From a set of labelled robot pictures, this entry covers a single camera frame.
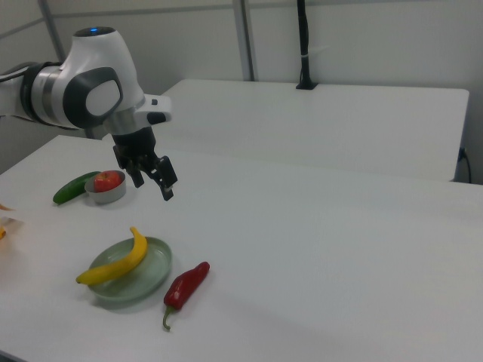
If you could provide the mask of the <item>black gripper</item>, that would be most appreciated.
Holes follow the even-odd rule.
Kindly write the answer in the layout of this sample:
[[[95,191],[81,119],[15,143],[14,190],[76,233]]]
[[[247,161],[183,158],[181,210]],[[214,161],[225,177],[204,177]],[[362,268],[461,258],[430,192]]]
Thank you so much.
[[[151,127],[124,135],[113,135],[113,149],[118,165],[125,170],[138,189],[144,184],[143,172],[150,173],[161,190],[165,201],[173,198],[173,185],[177,175],[168,156],[158,157],[155,153],[156,139]]]

